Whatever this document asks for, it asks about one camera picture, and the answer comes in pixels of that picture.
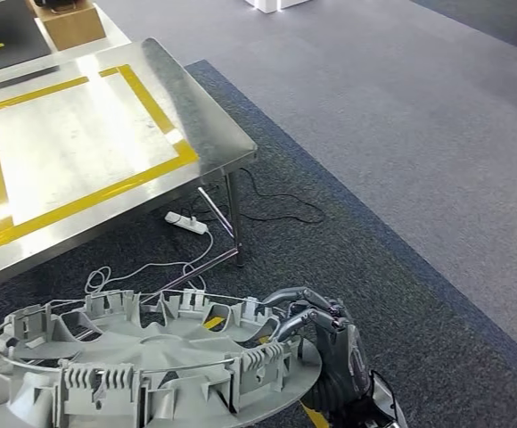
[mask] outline table top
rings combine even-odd
[[[0,283],[256,151],[153,39],[1,73]]]

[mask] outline metal surface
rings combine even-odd
[[[237,177],[235,171],[226,174],[225,182],[227,184],[229,210],[231,214],[231,223],[233,228],[235,248],[238,251],[236,255],[237,266],[242,267],[245,261],[243,259],[242,238],[241,237],[239,188],[237,187]]]
[[[234,238],[233,235],[233,227],[231,226],[230,223],[229,223],[229,220],[227,220],[222,212],[221,210],[219,210],[217,208],[217,205],[215,205],[214,202],[213,202],[212,199],[211,199],[207,192],[205,191],[202,187],[198,187],[197,191],[203,198],[203,200],[207,203],[208,208],[213,212],[213,214],[219,220],[220,223],[221,223],[221,226],[223,226],[227,233],[232,237]]]
[[[125,66],[168,118],[170,132],[160,132],[162,126],[149,103],[141,100],[124,73],[98,74]],[[5,195],[0,194],[6,198],[0,204],[1,227],[5,232],[11,225],[30,231],[0,244],[0,282],[118,221],[229,175],[253,160],[257,150],[254,141],[153,39],[87,55],[44,73],[37,63],[23,71],[26,78],[17,78],[18,69],[11,79],[0,75],[0,102],[82,77],[88,81],[0,107],[0,166],[6,188]],[[34,231],[27,226],[38,226],[40,217],[50,217],[51,210],[62,213],[62,207],[91,192],[174,161],[178,157],[177,140],[186,141],[199,159],[112,198],[89,198],[82,210],[67,211],[70,215],[50,225],[44,222]],[[232,179],[227,184],[229,201],[238,212]],[[239,248],[237,218],[233,218],[233,229]]]

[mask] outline power strip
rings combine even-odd
[[[198,235],[203,235],[208,231],[207,225],[202,223],[201,221],[197,221],[195,217],[189,218],[180,216],[177,212],[173,211],[167,213],[165,221],[171,225],[183,227],[183,229],[187,229]]]

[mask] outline gray carpet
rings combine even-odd
[[[208,63],[189,70],[257,142],[260,161],[251,170],[261,190],[300,194],[327,215],[317,226],[245,220],[246,265],[226,263],[208,272],[211,291],[263,297],[278,287],[308,284],[343,297],[373,366],[395,388],[411,426],[517,426],[517,367],[476,330],[481,324],[468,318],[467,311],[474,310],[469,303],[451,309],[449,300],[454,303],[460,293]],[[317,216],[288,198],[258,200],[245,175],[241,190],[247,214]],[[224,202],[223,189],[213,192]],[[167,209],[187,207],[192,199],[137,218],[1,285],[0,320],[30,303],[80,296],[88,272],[106,264],[120,276],[150,261],[192,259],[206,247],[206,238],[163,220]],[[211,230],[217,238],[215,252],[227,245],[217,224]],[[153,290],[173,275],[150,269],[122,288]],[[260,426],[308,424],[293,407]]]
[[[467,7],[505,3],[517,8]],[[132,39],[210,61],[517,341],[516,47],[409,0],[99,4]]]

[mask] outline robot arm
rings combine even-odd
[[[359,331],[340,300],[328,300],[306,287],[286,288],[264,299],[267,307],[288,302],[286,320],[271,340],[283,342],[314,324],[322,369],[302,398],[313,410],[328,413],[337,428],[407,428],[393,392],[368,366]]]

